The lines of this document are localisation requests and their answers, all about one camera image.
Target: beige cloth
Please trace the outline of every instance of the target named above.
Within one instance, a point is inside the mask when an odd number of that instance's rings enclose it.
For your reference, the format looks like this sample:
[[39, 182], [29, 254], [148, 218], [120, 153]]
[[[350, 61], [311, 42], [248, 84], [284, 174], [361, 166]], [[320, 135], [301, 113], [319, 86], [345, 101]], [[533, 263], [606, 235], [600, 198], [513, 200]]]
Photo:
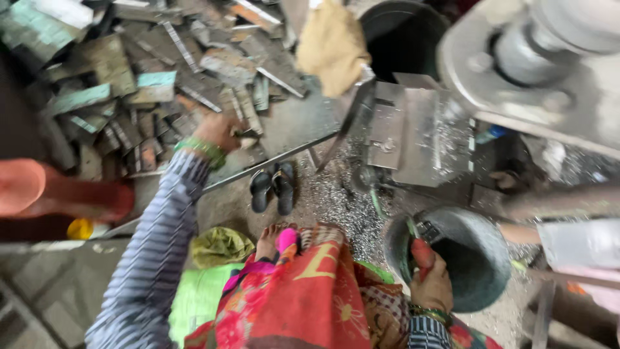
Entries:
[[317, 75], [323, 95], [338, 97], [360, 77], [370, 54], [361, 24], [342, 5], [325, 0], [310, 13], [299, 38], [297, 67]]

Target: green bangle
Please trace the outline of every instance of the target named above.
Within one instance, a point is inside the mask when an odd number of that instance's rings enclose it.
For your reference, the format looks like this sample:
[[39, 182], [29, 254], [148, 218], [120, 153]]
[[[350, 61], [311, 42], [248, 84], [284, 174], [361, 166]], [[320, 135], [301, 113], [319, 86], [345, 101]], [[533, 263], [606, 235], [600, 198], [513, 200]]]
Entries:
[[181, 148], [191, 148], [206, 155], [211, 161], [209, 167], [213, 170], [224, 166], [226, 163], [226, 154], [222, 149], [211, 142], [204, 142], [196, 137], [185, 137], [174, 147], [174, 151]]
[[445, 327], [452, 325], [452, 317], [439, 309], [423, 308], [415, 304], [409, 306], [412, 315], [427, 316], [441, 322]]

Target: black sandal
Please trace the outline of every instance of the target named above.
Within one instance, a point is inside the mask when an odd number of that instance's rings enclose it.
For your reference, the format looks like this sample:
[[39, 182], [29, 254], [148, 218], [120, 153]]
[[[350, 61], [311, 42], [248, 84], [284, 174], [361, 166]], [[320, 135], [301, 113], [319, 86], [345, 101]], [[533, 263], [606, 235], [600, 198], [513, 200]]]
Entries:
[[278, 196], [278, 213], [281, 216], [290, 215], [293, 211], [294, 175], [292, 162], [285, 161], [275, 165], [273, 192]]
[[252, 211], [263, 213], [267, 209], [267, 193], [271, 189], [271, 175], [262, 169], [252, 175], [250, 193], [252, 193]]

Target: metal bucket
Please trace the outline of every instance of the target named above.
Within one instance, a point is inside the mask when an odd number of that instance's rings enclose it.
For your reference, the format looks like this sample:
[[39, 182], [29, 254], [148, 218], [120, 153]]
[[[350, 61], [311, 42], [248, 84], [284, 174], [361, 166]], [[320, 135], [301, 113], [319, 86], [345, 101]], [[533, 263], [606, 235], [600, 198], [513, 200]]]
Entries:
[[[388, 224], [384, 253], [390, 271], [411, 282], [411, 234], [406, 215]], [[510, 257], [502, 234], [486, 218], [457, 207], [422, 212], [416, 222], [428, 222], [439, 232], [432, 248], [446, 261], [454, 294], [454, 312], [475, 312], [493, 304], [510, 279]]]
[[435, 51], [450, 24], [432, 7], [388, 0], [364, 12], [360, 22], [377, 79], [396, 84], [392, 73], [413, 73], [439, 80]]

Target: green plastic bag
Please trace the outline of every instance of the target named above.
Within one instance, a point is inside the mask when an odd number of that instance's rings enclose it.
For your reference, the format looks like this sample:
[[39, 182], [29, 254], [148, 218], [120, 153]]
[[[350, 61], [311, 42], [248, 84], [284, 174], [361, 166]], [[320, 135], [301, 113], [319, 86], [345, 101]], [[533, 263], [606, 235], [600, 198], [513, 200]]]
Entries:
[[202, 232], [190, 244], [192, 261], [202, 269], [240, 262], [249, 256], [253, 249], [254, 244], [245, 235], [224, 227]]
[[236, 263], [183, 272], [168, 317], [170, 339], [177, 342], [180, 349], [183, 349], [185, 336], [205, 322], [215, 320], [222, 289], [231, 271], [242, 268], [242, 263]]

